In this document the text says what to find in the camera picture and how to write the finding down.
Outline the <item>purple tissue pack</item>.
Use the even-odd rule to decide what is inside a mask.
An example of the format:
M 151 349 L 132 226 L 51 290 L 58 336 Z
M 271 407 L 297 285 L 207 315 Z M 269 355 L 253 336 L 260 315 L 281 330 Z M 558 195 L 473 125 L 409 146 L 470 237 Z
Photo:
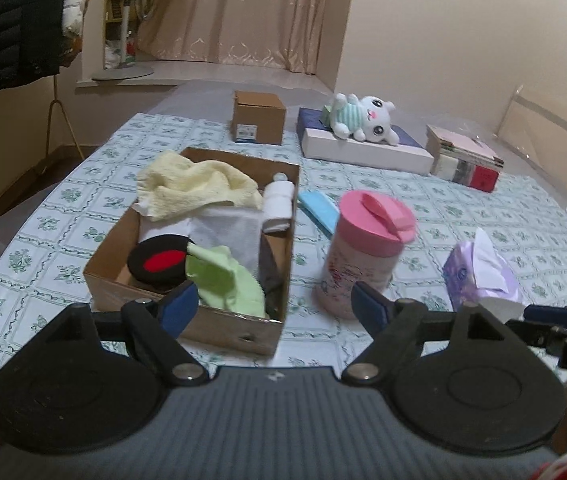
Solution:
M 523 315 L 519 282 L 482 228 L 475 230 L 472 240 L 462 240 L 453 248 L 443 265 L 443 277 L 454 311 L 478 304 L 503 323 Z

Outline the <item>light green cloth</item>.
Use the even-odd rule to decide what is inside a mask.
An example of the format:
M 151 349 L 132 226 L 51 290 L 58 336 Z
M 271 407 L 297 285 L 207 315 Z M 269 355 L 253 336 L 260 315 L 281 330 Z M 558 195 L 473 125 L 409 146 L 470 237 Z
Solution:
M 262 286 L 231 255 L 228 247 L 205 248 L 190 243 L 186 274 L 198 287 L 198 296 L 207 307 L 266 318 L 266 300 Z

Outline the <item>clear plastic glove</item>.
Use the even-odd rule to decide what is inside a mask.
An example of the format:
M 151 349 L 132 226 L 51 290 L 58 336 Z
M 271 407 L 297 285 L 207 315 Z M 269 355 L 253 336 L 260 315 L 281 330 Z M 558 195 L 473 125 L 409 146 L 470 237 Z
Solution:
M 139 243 L 167 234 L 187 236 L 205 248 L 226 246 L 254 278 L 258 275 L 262 213 L 257 209 L 208 206 L 179 219 L 140 217 Z

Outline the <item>stack of books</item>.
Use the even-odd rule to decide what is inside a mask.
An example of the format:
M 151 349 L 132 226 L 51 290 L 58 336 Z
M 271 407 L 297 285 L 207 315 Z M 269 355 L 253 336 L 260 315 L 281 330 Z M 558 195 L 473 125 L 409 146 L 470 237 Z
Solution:
M 495 190 L 505 163 L 487 144 L 432 125 L 427 125 L 427 136 L 432 176 L 485 193 Z

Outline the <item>open cardboard tray box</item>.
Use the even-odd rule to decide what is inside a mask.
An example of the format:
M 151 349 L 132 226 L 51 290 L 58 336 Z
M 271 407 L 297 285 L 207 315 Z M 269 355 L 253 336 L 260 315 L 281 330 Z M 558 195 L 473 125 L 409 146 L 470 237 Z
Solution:
M 160 300 L 182 285 L 193 304 L 162 324 L 184 337 L 263 356 L 276 352 L 288 310 L 293 230 L 262 230 L 267 202 L 282 193 L 293 218 L 300 168 L 220 151 L 167 151 L 138 177 L 140 195 L 166 211 L 132 204 L 84 270 L 94 307 L 117 311 Z

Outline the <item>yellow towel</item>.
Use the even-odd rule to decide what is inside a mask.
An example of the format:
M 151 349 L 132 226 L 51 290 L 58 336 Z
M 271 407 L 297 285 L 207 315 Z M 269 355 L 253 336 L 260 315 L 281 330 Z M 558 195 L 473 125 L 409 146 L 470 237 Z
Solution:
M 215 159 L 192 162 L 173 151 L 157 156 L 137 174 L 138 214 L 151 221 L 186 217 L 212 205 L 261 210 L 257 182 L 235 166 Z

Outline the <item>pink lidded cup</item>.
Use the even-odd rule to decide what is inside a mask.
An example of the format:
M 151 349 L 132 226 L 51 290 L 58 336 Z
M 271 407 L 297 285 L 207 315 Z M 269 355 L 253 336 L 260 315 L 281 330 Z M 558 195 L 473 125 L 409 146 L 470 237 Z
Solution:
M 323 310 L 353 320 L 352 290 L 364 281 L 384 292 L 404 248 L 416 237 L 417 220 L 411 209 L 387 194 L 372 191 L 345 193 L 328 255 L 316 287 Z

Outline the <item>small closed cardboard box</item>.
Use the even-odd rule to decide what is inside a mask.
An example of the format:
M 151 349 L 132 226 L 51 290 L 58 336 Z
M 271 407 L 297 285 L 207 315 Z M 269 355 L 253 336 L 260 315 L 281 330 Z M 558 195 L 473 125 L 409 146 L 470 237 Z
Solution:
M 231 135 L 234 142 L 280 145 L 287 109 L 274 93 L 234 92 Z

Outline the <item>white bunny plush toy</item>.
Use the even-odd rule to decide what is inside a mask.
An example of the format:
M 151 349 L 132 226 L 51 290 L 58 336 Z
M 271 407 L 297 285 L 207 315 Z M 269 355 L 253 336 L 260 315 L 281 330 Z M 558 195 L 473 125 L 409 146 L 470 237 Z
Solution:
M 340 140 L 399 144 L 399 136 L 392 128 L 392 114 L 396 106 L 377 96 L 358 98 L 351 93 L 337 93 L 321 115 L 323 125 Z

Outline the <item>clothes rack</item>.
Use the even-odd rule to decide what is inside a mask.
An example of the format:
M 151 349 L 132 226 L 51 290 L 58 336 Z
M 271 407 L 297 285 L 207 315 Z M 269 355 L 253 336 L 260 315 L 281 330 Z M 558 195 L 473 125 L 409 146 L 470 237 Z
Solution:
M 61 114 L 61 118 L 66 125 L 67 131 L 70 134 L 70 138 L 72 139 L 74 148 L 78 154 L 80 160 L 85 160 L 86 156 L 82 147 L 80 146 L 76 133 L 72 124 L 70 123 L 70 118 L 68 118 L 65 106 L 60 99 L 59 94 L 59 81 L 58 76 L 52 76 L 52 100 L 48 106 L 48 113 L 47 113 L 47 128 L 46 128 L 46 144 L 44 144 L 44 156 L 48 157 L 51 153 L 51 139 L 52 139 L 52 119 L 54 118 L 54 111 L 59 110 Z

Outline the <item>beige curtain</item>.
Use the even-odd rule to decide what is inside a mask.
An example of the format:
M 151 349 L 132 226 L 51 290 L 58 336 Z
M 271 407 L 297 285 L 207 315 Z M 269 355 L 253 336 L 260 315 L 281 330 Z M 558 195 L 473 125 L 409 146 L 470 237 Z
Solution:
M 315 73 L 326 0 L 151 0 L 137 32 L 158 60 Z

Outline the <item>black red round pad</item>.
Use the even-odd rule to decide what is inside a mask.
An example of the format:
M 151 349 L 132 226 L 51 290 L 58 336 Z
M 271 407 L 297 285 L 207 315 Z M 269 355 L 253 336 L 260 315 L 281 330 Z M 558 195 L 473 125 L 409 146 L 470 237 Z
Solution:
M 131 276 L 155 290 L 176 288 L 187 280 L 186 259 L 191 240 L 187 236 L 164 234 L 134 246 L 127 258 Z

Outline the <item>white and blue flat box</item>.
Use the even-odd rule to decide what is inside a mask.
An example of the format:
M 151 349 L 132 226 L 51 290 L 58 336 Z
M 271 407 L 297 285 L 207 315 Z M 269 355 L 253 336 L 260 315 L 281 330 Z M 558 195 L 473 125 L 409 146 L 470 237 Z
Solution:
M 301 107 L 297 116 L 297 136 L 303 155 L 326 162 L 341 162 L 377 169 L 428 174 L 434 157 L 403 128 L 393 126 L 399 144 L 361 143 L 353 139 L 337 139 L 321 121 L 321 110 Z

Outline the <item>standing electric fan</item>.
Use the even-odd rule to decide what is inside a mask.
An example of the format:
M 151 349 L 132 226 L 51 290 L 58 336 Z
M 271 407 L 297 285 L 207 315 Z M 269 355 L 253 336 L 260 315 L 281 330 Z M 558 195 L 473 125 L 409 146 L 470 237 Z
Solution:
M 154 0 L 103 0 L 102 61 L 90 74 L 97 84 L 114 84 L 153 74 L 152 68 L 137 64 L 136 35 Z

